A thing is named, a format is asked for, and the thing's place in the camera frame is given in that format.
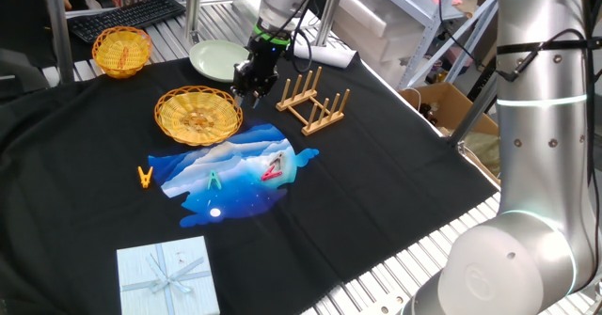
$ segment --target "ceramic plate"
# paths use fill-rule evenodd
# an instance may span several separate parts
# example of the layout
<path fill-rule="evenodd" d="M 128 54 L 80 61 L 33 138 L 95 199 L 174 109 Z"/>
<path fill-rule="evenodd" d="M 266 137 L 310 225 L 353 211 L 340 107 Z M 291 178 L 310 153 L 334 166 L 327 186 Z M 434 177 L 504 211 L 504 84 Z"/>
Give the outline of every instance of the ceramic plate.
<path fill-rule="evenodd" d="M 190 62 L 197 71 L 219 82 L 234 81 L 234 64 L 248 57 L 248 51 L 232 42 L 207 40 L 190 50 Z"/>

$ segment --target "white ribbon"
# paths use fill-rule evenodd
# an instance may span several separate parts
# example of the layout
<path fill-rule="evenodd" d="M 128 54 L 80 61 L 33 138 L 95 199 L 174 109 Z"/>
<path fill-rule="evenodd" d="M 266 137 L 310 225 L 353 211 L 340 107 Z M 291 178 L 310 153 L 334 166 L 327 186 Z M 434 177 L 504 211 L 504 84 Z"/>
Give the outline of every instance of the white ribbon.
<path fill-rule="evenodd" d="M 182 285 L 182 283 L 180 283 L 180 281 L 211 276 L 210 271 L 195 273 L 195 274 L 190 274 L 190 275 L 186 274 L 186 273 L 190 272 L 191 270 L 195 269 L 195 267 L 200 265 L 202 262 L 204 262 L 205 261 L 204 258 L 195 260 L 192 263 L 188 264 L 187 266 L 183 267 L 181 270 L 172 274 L 171 276 L 167 276 L 166 261 L 163 256 L 163 247 L 161 246 L 161 244 L 156 244 L 156 247 L 157 247 L 157 255 L 159 257 L 159 262 L 157 262 L 152 257 L 152 255 L 148 255 L 146 257 L 146 259 L 147 259 L 147 262 L 149 263 L 149 266 L 151 267 L 151 269 L 157 276 L 157 279 L 154 281 L 150 281 L 150 282 L 135 283 L 135 284 L 123 286 L 123 287 L 121 287 L 121 292 L 149 288 L 150 291 L 152 291 L 153 293 L 156 293 L 158 291 L 161 291 L 165 287 L 172 285 L 172 286 L 176 287 L 178 290 L 180 290 L 181 292 L 189 293 L 190 291 L 192 291 L 192 289 L 190 289 L 188 287 L 184 287 Z M 169 315 L 175 315 L 175 312 L 173 309 L 173 300 L 171 299 L 170 291 L 166 291 L 166 302 L 167 302 L 167 312 L 169 313 Z"/>

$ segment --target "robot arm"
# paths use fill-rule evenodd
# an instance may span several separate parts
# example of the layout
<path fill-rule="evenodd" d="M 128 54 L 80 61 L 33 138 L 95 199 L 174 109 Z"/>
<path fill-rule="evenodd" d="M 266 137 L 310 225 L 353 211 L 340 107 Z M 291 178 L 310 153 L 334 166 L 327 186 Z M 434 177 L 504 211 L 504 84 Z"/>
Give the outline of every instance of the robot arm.
<path fill-rule="evenodd" d="M 261 0 L 260 18 L 246 46 L 248 59 L 235 66 L 232 93 L 236 104 L 250 97 L 255 107 L 278 79 L 277 61 L 289 58 L 294 19 L 302 16 L 310 0 Z"/>
<path fill-rule="evenodd" d="M 535 315 L 592 282 L 600 256 L 587 187 L 584 51 L 544 44 L 568 28 L 555 40 L 587 37 L 584 1 L 499 0 L 498 70 L 515 75 L 498 81 L 499 215 L 456 240 L 403 315 Z M 306 5 L 262 0 L 248 60 L 235 67 L 238 104 L 269 93 L 295 30 L 288 19 Z"/>

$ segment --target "table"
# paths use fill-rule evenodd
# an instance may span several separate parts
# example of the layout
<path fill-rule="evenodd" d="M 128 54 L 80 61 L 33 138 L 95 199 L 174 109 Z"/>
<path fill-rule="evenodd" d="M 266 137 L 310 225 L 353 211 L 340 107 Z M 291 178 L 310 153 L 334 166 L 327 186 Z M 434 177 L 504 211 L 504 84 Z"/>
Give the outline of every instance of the table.
<path fill-rule="evenodd" d="M 248 32 L 257 21 L 259 3 L 260 0 L 202 1 L 199 12 L 200 36 L 203 39 L 226 39 L 245 45 Z M 96 11 L 71 12 L 68 17 L 92 12 Z M 153 41 L 149 63 L 188 57 L 192 46 L 182 38 L 183 27 L 184 17 L 181 16 L 146 28 Z M 315 39 L 317 28 L 306 27 L 306 32 L 310 39 Z M 349 49 L 332 34 L 327 40 L 327 45 L 337 49 Z M 366 64 L 364 66 L 378 77 Z M 41 71 L 51 85 L 58 83 L 56 68 L 45 68 Z M 74 64 L 77 81 L 90 80 L 102 74 L 103 71 L 94 60 Z M 381 82 L 388 90 L 394 91 L 384 81 Z M 401 97 L 397 97 L 400 104 L 408 105 Z M 495 217 L 499 201 L 500 194 L 494 194 L 473 210 L 425 236 L 399 254 L 377 264 L 359 278 L 337 286 L 304 314 L 373 314 L 383 313 L 385 308 L 387 313 L 396 314 L 430 276 L 445 266 L 452 243 L 458 236 L 469 228 Z M 577 315 L 586 311 L 592 303 L 593 300 L 587 296 L 576 293 L 567 296 L 544 314 Z"/>

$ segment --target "paper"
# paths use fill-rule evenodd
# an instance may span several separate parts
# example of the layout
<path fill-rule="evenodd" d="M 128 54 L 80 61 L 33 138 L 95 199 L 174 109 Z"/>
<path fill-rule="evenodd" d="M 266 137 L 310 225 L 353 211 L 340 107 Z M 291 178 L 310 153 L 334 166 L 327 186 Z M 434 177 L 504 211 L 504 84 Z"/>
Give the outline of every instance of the paper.
<path fill-rule="evenodd" d="M 296 43 L 294 45 L 294 55 L 300 58 L 309 59 L 308 46 Z M 311 59 L 329 66 L 347 68 L 349 63 L 356 55 L 356 51 L 336 50 L 331 47 L 311 46 Z"/>

